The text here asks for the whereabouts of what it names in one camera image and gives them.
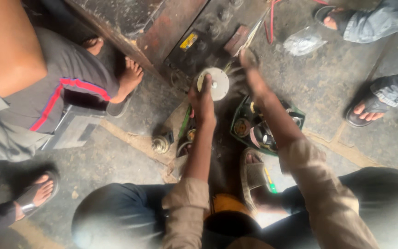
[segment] plastic bag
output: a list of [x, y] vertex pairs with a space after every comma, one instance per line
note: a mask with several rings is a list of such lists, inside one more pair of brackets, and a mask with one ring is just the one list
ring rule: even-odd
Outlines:
[[317, 29], [309, 26], [288, 37], [284, 48], [293, 56], [301, 56], [313, 52], [327, 42], [317, 33]]

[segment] white disc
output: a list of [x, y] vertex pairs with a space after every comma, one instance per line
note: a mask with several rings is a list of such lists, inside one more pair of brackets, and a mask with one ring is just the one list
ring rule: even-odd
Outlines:
[[206, 74], [211, 74], [212, 82], [211, 85], [211, 98], [213, 101], [221, 100], [228, 93], [229, 79], [226, 73], [217, 67], [210, 67], [202, 71], [198, 78], [198, 90], [202, 89], [202, 83]]

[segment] yellow label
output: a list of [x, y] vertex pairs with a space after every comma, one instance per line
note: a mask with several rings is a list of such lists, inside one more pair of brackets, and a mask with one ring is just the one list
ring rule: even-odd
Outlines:
[[189, 49], [191, 45], [196, 42], [197, 39], [198, 35], [195, 33], [191, 33], [179, 47], [182, 50], [187, 51], [187, 49]]

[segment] beige sleeve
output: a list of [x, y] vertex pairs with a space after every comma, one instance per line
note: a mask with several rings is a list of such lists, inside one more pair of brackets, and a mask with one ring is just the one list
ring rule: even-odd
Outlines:
[[202, 248], [203, 214], [210, 208], [208, 184], [196, 178], [182, 178], [162, 200], [169, 209], [163, 249]]
[[291, 173], [304, 199], [310, 224], [323, 249], [377, 249], [362, 218], [359, 201], [326, 164], [325, 153], [307, 140], [279, 151], [284, 173]]

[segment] red stripe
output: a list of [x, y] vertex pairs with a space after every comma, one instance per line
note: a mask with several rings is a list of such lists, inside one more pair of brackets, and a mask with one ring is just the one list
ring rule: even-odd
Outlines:
[[47, 102], [46, 107], [42, 111], [41, 117], [30, 127], [31, 131], [34, 131], [34, 132], [37, 131], [41, 127], [41, 125], [47, 120], [47, 118], [49, 117], [50, 112], [53, 109], [53, 106], [56, 103], [56, 100], [58, 100], [59, 96], [61, 95], [62, 88], [63, 88], [63, 86], [59, 85], [55, 89], [55, 92], [50, 97], [49, 101]]
[[107, 101], [110, 100], [110, 96], [108, 96], [108, 93], [106, 90], [104, 90], [96, 85], [90, 84], [88, 82], [83, 82], [83, 81], [80, 81], [79, 79], [72, 80], [72, 79], [64, 79], [64, 78], [61, 79], [60, 82], [61, 82], [61, 84], [64, 84], [64, 85], [77, 86], [79, 88], [89, 90], [91, 92], [101, 95], [101, 97], [104, 100], [107, 100]]

